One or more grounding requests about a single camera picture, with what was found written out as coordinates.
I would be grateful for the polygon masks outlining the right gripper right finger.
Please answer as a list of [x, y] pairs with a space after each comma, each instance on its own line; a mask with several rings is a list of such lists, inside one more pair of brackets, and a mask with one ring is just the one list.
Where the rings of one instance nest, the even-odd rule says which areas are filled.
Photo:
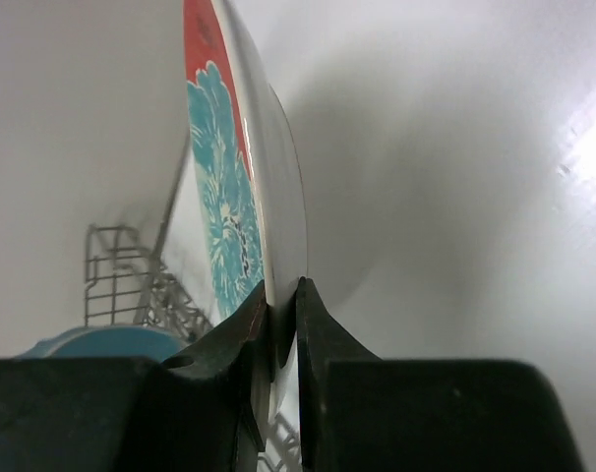
[[295, 294], [302, 465], [307, 471], [580, 471], [552, 384], [498, 359], [382, 359]]

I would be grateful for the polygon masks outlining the dark teal scalloped plate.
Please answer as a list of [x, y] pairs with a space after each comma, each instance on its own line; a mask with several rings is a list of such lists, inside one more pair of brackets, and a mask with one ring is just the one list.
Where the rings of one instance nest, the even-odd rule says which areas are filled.
[[18, 358], [146, 357], [162, 362], [188, 346], [170, 331], [131, 324], [76, 327], [42, 339]]

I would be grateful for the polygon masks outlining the red and teal floral plate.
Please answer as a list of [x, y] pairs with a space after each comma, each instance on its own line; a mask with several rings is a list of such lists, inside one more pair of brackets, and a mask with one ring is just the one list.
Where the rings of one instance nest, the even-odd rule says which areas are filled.
[[272, 414], [298, 415], [290, 309], [308, 271], [302, 176], [289, 123], [260, 54], [228, 1], [183, 5], [194, 175], [214, 315], [262, 285], [270, 309]]

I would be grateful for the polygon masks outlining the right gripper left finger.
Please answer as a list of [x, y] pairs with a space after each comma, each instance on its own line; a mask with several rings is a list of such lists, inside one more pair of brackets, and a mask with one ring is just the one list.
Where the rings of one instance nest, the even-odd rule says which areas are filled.
[[262, 285], [163, 362], [0, 359], [0, 471], [253, 471], [266, 423]]

